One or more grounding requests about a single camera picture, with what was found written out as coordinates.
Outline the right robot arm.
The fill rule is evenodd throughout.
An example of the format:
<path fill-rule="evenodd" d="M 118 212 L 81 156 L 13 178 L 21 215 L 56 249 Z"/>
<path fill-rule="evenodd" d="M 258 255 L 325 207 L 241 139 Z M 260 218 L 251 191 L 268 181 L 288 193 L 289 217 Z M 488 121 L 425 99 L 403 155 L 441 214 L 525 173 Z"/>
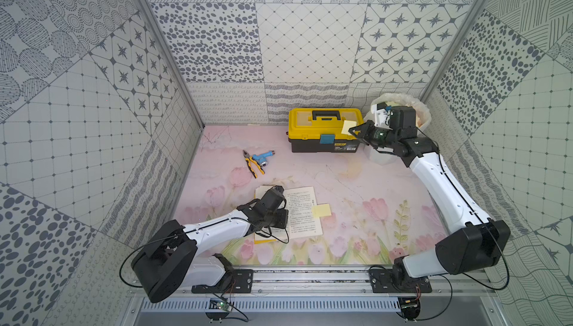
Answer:
<path fill-rule="evenodd" d="M 415 255 L 395 259 L 395 282 L 433 275 L 467 275 L 506 261 L 504 247 L 510 228 L 483 210 L 452 175 L 436 142 L 421 132 L 412 107 L 383 106 L 377 111 L 380 124 L 344 124 L 343 133 L 353 136 L 381 154 L 399 157 L 424 184 L 438 209 L 448 234 L 437 244 Z"/>

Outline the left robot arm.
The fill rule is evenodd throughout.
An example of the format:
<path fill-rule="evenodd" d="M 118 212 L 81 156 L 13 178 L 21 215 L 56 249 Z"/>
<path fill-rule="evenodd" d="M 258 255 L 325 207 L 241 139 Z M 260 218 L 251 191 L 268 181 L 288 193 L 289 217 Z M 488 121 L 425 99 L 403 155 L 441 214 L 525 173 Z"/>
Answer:
<path fill-rule="evenodd" d="M 252 234 L 270 237 L 273 228 L 286 227 L 289 211 L 284 188 L 270 187 L 260 199 L 238 206 L 231 213 L 198 224 L 166 222 L 131 261 L 131 269 L 150 302 L 159 303 L 178 289 L 193 293 L 225 293 L 233 286 L 249 292 L 252 272 L 237 270 L 222 254 L 206 251 Z"/>

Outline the pale yellow sticky note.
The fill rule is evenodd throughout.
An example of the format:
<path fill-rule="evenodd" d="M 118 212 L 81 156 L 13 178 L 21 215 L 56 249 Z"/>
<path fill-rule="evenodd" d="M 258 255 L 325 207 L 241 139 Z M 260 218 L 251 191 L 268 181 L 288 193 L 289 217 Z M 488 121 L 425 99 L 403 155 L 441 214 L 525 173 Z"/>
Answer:
<path fill-rule="evenodd" d="M 311 212 L 313 218 L 316 219 L 330 217 L 332 215 L 331 206 L 329 204 L 319 204 L 312 206 Z"/>
<path fill-rule="evenodd" d="M 351 136 L 352 133 L 350 132 L 350 130 L 354 127 L 356 127 L 358 125 L 358 123 L 356 121 L 353 120 L 345 120 L 343 122 L 343 128 L 341 131 L 341 134 L 343 135 L 347 135 L 347 136 Z"/>

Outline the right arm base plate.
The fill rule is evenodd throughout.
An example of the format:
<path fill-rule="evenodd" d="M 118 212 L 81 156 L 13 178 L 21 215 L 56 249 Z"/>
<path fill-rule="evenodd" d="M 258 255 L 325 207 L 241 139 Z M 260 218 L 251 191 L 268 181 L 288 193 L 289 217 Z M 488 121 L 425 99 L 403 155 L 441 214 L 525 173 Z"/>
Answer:
<path fill-rule="evenodd" d="M 368 270 L 373 293 L 431 293 L 432 287 L 428 278 L 411 278 L 400 272 L 389 269 L 371 268 Z"/>

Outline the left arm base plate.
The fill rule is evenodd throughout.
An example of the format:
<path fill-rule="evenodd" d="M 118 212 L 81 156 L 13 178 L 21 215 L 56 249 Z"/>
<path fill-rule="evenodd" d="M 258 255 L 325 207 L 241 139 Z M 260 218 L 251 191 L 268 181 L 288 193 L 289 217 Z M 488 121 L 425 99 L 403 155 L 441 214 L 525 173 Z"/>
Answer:
<path fill-rule="evenodd" d="M 252 291 L 253 269 L 234 269 L 227 271 L 214 286 L 197 285 L 192 287 L 192 294 L 237 293 L 249 294 Z"/>

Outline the yellow children's book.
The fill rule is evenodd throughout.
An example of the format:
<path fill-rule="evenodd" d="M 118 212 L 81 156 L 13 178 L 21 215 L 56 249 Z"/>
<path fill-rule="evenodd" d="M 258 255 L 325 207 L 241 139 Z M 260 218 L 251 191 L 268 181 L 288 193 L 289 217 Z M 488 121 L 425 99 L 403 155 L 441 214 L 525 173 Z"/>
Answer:
<path fill-rule="evenodd" d="M 287 234 L 290 239 L 300 239 L 322 236 L 322 225 L 319 217 L 313 215 L 313 207 L 317 206 L 316 194 L 313 187 L 300 187 L 285 190 L 286 209 L 289 211 L 286 230 L 272 227 L 273 237 L 265 238 L 255 235 L 255 244 L 274 242 L 275 236 L 286 241 Z"/>

